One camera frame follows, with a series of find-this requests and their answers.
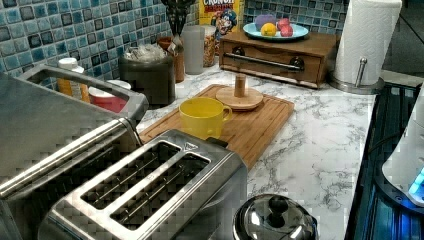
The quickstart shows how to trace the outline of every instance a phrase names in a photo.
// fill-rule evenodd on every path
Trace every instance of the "yellow mug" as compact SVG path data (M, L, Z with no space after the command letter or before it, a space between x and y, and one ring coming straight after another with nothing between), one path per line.
M180 105L182 131L201 139L219 138L222 125L231 119L230 107L220 101L207 97L191 98Z

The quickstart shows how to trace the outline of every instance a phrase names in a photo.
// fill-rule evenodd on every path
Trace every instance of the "paper towel roll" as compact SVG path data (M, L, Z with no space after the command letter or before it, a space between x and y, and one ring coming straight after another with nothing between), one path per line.
M350 1L334 77L355 84L359 61L365 57L361 85L377 82L401 7L401 0Z

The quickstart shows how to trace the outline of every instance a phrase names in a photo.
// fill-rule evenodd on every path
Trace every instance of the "black stovetop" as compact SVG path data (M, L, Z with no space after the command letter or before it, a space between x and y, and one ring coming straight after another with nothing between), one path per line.
M419 88L386 83L376 97L345 239L424 239L424 208L409 200L381 173L412 113Z

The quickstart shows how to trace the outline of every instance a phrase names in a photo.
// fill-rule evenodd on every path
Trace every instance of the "paper towel holder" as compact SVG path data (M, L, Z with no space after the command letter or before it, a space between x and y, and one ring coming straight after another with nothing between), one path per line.
M359 60L359 70L358 75L356 77L355 84L347 83L340 81L334 76L334 71L330 72L330 79L328 81L328 84L330 86L339 89L343 92L353 93L353 94L360 94L360 95L372 95L372 94L379 94L381 90L384 88L384 80L379 77L377 82L371 85L361 85L362 76L364 74L365 65L367 64L368 60L365 57L362 57Z

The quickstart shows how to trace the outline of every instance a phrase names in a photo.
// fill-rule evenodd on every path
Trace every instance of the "cereal box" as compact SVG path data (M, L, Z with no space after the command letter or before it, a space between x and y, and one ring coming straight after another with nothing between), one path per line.
M216 26L216 55L219 55L221 36L240 31L243 9L243 0L199 0L199 24Z

